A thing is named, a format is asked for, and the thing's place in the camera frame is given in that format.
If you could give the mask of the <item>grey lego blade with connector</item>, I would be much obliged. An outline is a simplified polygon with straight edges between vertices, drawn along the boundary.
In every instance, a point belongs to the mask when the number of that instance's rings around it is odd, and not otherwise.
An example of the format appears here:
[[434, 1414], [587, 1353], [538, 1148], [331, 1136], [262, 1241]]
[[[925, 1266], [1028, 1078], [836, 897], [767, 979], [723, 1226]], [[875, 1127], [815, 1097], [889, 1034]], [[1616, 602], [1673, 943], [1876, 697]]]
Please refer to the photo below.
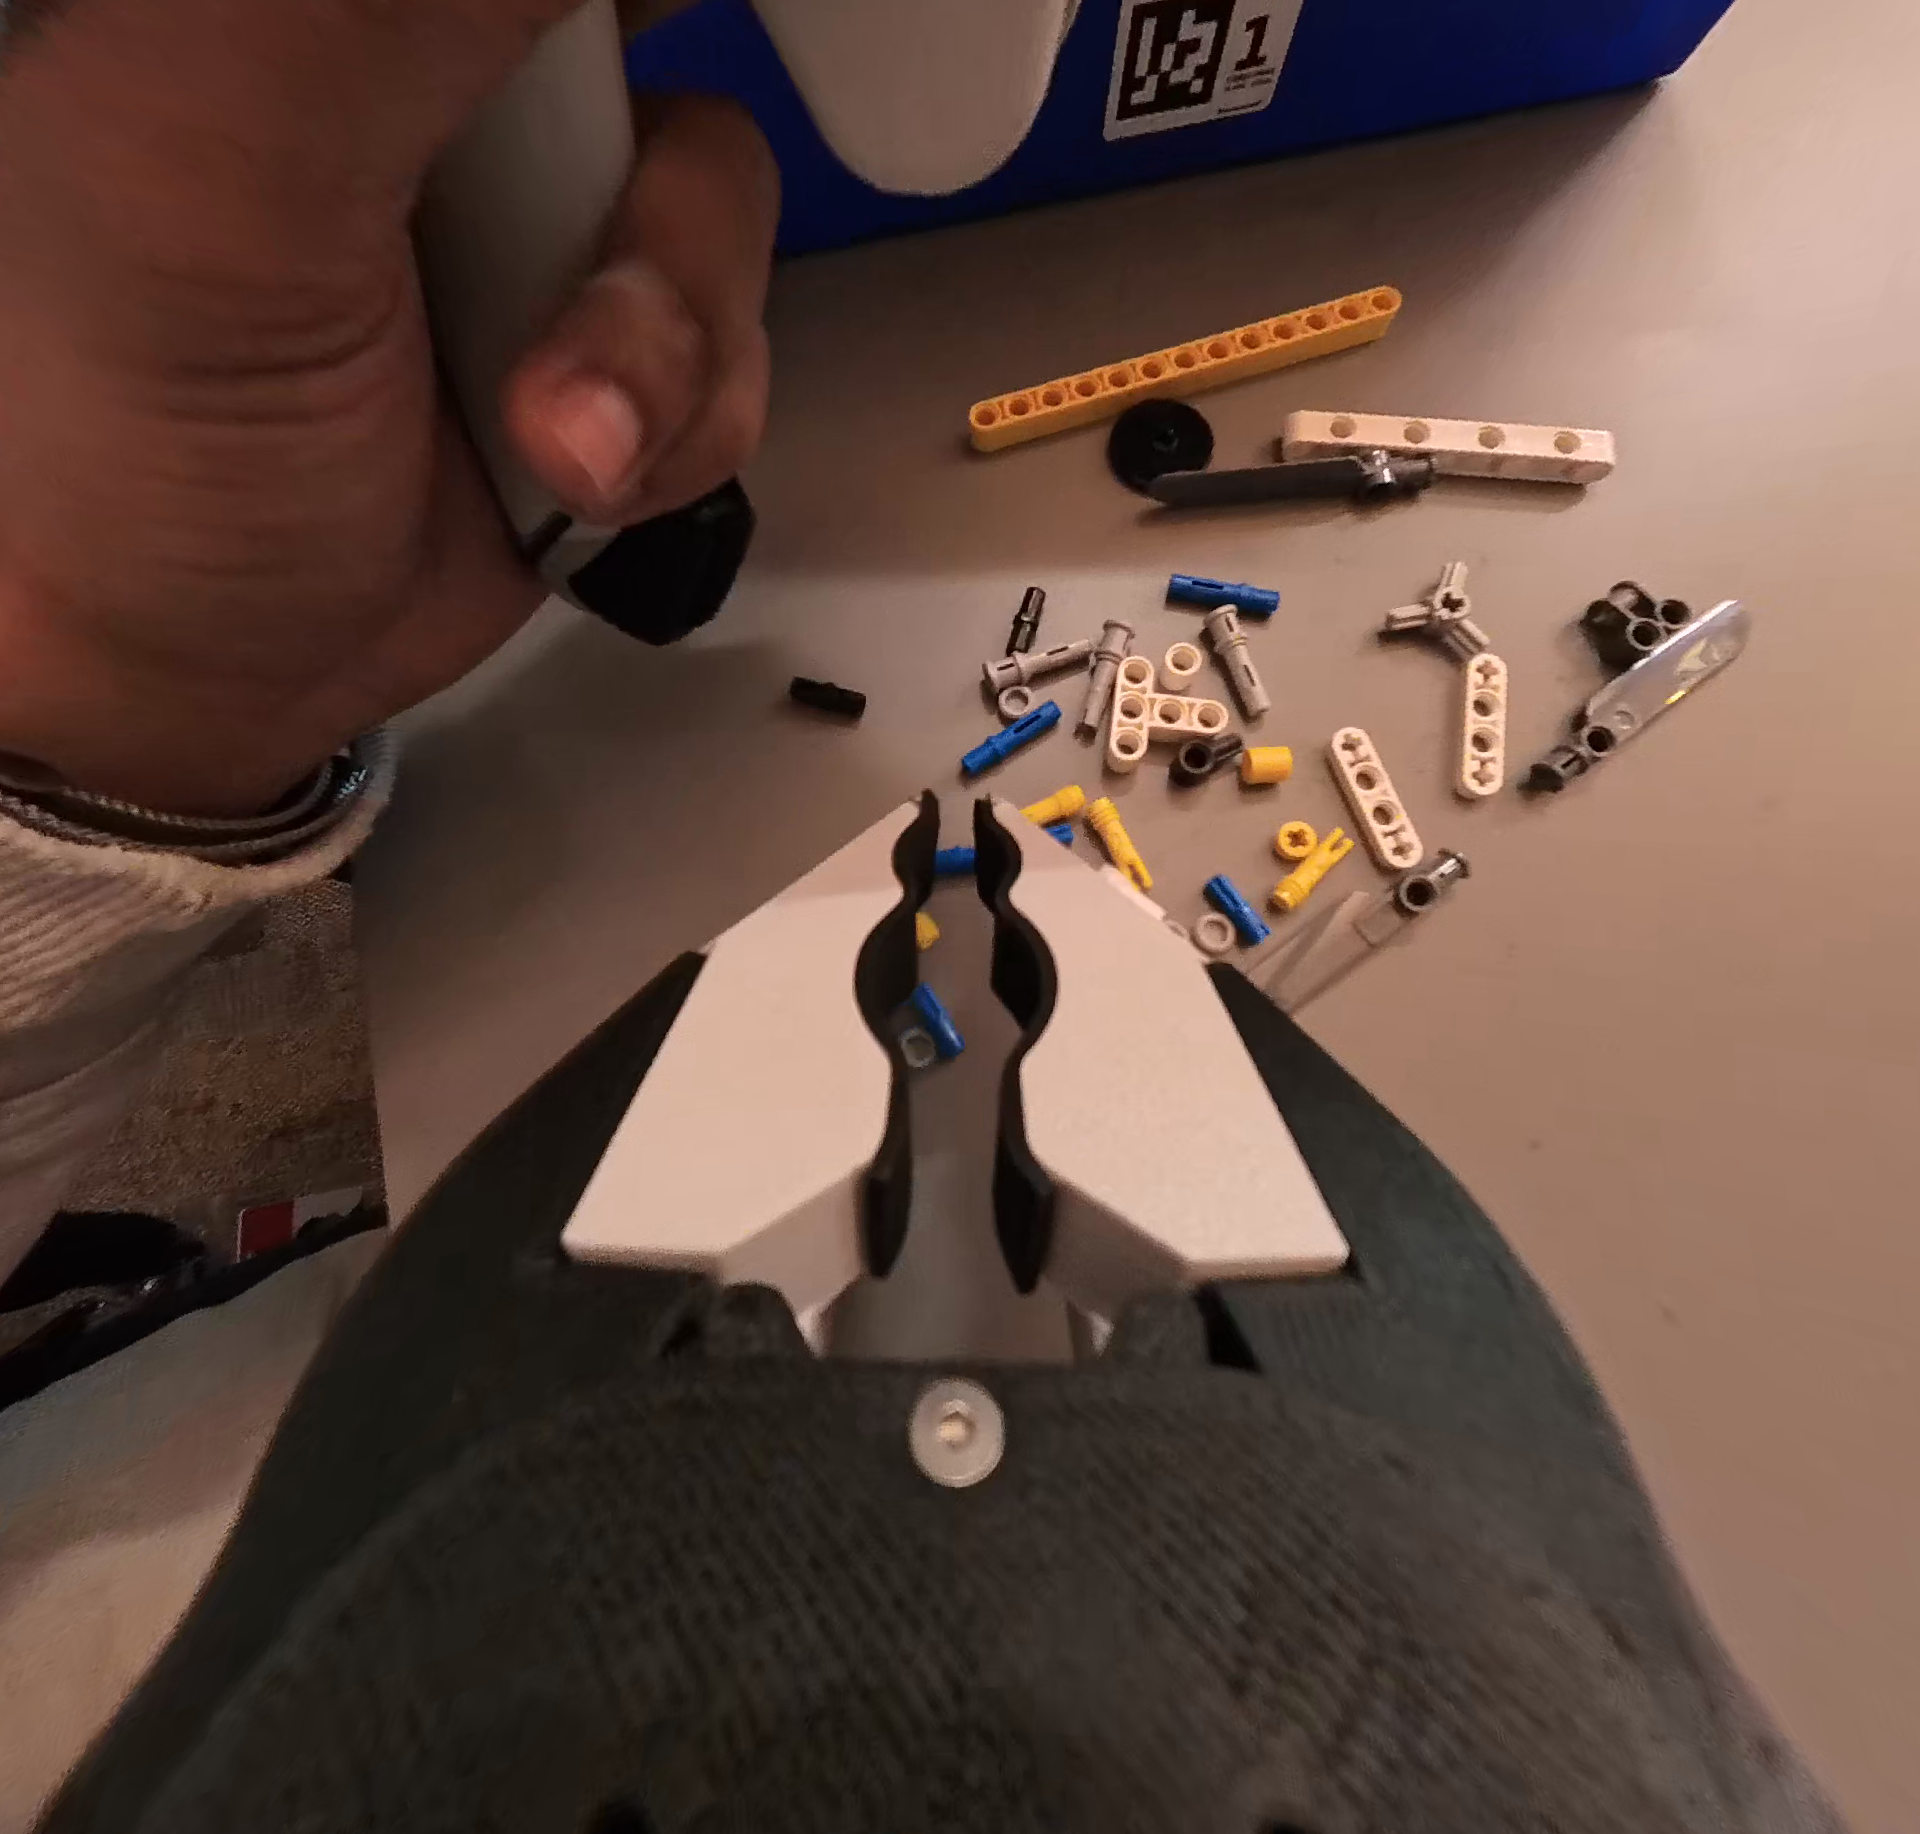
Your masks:
[[1590, 599], [1578, 628], [1608, 677], [1571, 712], [1565, 735], [1526, 769], [1521, 790], [1565, 790], [1613, 757], [1679, 700], [1729, 669], [1749, 644], [1750, 620], [1740, 599], [1695, 613], [1633, 580]]

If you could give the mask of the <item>black lego wheel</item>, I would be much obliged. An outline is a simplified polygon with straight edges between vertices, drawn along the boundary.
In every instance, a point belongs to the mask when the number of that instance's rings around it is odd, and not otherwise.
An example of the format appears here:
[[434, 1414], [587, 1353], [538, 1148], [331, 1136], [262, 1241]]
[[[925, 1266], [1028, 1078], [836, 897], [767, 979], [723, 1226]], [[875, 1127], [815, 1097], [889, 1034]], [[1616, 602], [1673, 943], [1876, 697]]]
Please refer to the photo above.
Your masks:
[[1162, 478], [1209, 470], [1214, 452], [1209, 419], [1194, 405], [1168, 399], [1123, 408], [1105, 439], [1110, 472], [1140, 496]]

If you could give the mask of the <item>white long lego beam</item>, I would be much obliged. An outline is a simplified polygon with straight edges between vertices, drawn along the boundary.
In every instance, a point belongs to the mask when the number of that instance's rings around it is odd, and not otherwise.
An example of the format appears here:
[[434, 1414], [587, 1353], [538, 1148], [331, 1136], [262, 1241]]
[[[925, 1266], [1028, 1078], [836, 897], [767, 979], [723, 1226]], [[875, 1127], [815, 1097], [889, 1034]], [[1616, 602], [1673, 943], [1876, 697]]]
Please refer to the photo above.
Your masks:
[[1298, 408], [1278, 434], [1282, 462], [1386, 454], [1424, 457], [1436, 478], [1483, 478], [1586, 486], [1618, 466], [1618, 445], [1601, 427], [1430, 412]]

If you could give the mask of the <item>pile of small lego pieces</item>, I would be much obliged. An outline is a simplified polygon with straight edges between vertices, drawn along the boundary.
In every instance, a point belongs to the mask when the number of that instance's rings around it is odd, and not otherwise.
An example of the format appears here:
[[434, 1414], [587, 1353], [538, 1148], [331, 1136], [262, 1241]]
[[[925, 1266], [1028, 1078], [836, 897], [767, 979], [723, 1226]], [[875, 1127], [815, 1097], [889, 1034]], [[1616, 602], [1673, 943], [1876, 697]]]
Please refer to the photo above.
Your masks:
[[[1450, 564], [1418, 602], [1401, 606], [1383, 625], [1386, 637], [1426, 637], [1460, 663], [1461, 748], [1457, 793], [1483, 799], [1505, 784], [1505, 721], [1508, 670], [1471, 616], [1466, 568]], [[1282, 784], [1292, 771], [1285, 748], [1254, 748], [1231, 729], [1223, 703], [1188, 687], [1202, 659], [1191, 644], [1168, 647], [1162, 661], [1130, 651], [1131, 636], [1110, 620], [1101, 643], [1067, 644], [1046, 656], [1058, 661], [1088, 659], [1088, 672], [1108, 681], [1108, 765], [1136, 767], [1157, 746], [1171, 748], [1171, 779], [1202, 786], [1231, 769], [1243, 786]], [[1188, 928], [1188, 943], [1216, 962], [1243, 957], [1246, 977], [1280, 1006], [1310, 1004], [1356, 966], [1376, 957], [1418, 920], [1441, 907], [1469, 878], [1461, 851], [1426, 853], [1406, 805], [1391, 787], [1379, 746], [1356, 726], [1340, 729], [1329, 742], [1336, 781], [1348, 813], [1379, 865], [1391, 876], [1379, 891], [1345, 895], [1315, 928], [1276, 937], [1274, 922], [1303, 910], [1320, 883], [1356, 845], [1353, 832], [1324, 832], [1290, 820], [1276, 831], [1284, 878], [1265, 903], [1254, 903], [1235, 883], [1209, 880], [1206, 910]]]

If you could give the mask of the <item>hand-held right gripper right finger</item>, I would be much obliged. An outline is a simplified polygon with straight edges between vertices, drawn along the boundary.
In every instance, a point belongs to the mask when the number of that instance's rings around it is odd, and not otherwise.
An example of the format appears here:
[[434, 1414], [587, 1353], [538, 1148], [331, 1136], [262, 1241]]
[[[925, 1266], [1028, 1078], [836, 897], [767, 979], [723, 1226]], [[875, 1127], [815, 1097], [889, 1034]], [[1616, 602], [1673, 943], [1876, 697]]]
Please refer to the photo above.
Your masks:
[[991, 985], [1016, 1023], [992, 1220], [1013, 1288], [1116, 1322], [1149, 1291], [1320, 1276], [1348, 1237], [1200, 956], [1116, 870], [974, 807]]

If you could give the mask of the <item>blue plastic bin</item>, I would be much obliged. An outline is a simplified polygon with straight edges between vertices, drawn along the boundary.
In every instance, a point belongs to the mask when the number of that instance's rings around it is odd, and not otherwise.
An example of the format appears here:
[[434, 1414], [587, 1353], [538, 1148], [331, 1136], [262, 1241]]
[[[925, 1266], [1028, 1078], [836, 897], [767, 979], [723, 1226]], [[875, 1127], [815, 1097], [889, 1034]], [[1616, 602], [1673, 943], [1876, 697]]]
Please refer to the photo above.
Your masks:
[[894, 194], [828, 146], [750, 0], [697, 0], [626, 44], [637, 94], [729, 94], [780, 164], [780, 250], [1105, 194], [1320, 146], [1628, 90], [1734, 0], [1081, 0], [1044, 105], [991, 178]]

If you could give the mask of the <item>dark grey lego blade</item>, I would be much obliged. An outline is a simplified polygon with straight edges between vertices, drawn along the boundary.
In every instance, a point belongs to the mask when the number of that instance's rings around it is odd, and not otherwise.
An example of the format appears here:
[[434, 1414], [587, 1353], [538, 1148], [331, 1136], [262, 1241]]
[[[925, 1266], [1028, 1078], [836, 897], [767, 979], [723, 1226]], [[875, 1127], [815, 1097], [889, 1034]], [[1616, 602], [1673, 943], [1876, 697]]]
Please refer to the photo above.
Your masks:
[[1147, 496], [1163, 507], [1216, 510], [1292, 501], [1354, 501], [1374, 505], [1426, 493], [1436, 479], [1428, 454], [1337, 454], [1229, 470], [1163, 472]]

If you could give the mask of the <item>person's left forearm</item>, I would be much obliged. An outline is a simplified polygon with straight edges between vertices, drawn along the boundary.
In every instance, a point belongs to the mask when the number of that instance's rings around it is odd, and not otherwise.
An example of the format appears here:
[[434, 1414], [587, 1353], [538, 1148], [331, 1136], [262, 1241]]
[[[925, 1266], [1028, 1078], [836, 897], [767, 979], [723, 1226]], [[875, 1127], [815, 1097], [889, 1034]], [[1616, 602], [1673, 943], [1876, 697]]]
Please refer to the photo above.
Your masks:
[[5, 1034], [53, 1040], [131, 1015], [245, 916], [336, 876], [394, 781], [383, 729], [241, 820], [5, 781]]

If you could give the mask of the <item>yellow long lego beam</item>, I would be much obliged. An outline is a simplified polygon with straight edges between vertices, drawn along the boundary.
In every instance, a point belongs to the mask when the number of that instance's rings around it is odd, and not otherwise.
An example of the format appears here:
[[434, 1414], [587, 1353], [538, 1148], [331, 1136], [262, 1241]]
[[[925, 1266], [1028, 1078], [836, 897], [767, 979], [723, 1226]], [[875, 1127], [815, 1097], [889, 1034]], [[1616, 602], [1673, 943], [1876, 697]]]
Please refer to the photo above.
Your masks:
[[977, 454], [1006, 452], [1112, 419], [1133, 405], [1190, 401], [1200, 392], [1353, 351], [1383, 337], [1401, 305], [1403, 297], [1395, 284], [1371, 284], [1314, 305], [1022, 385], [974, 405], [969, 444]]

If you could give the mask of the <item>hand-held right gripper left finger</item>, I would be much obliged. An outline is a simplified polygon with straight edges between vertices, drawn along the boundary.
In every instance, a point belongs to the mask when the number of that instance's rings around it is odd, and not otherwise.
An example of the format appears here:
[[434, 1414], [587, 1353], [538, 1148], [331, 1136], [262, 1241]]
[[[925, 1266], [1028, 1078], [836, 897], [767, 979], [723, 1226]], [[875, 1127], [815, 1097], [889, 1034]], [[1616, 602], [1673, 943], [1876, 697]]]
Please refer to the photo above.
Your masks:
[[913, 1204], [891, 1020], [939, 822], [924, 790], [707, 943], [564, 1222], [571, 1260], [776, 1289], [809, 1341], [891, 1268]]

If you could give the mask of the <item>person's left hand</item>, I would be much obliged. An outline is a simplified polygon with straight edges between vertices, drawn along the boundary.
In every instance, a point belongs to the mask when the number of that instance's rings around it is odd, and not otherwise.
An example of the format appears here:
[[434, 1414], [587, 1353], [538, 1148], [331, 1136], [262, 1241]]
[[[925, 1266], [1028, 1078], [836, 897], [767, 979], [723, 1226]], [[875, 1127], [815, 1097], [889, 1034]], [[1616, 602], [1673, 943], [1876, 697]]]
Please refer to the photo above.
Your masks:
[[6, 0], [16, 781], [269, 811], [540, 610], [411, 223], [574, 2]]

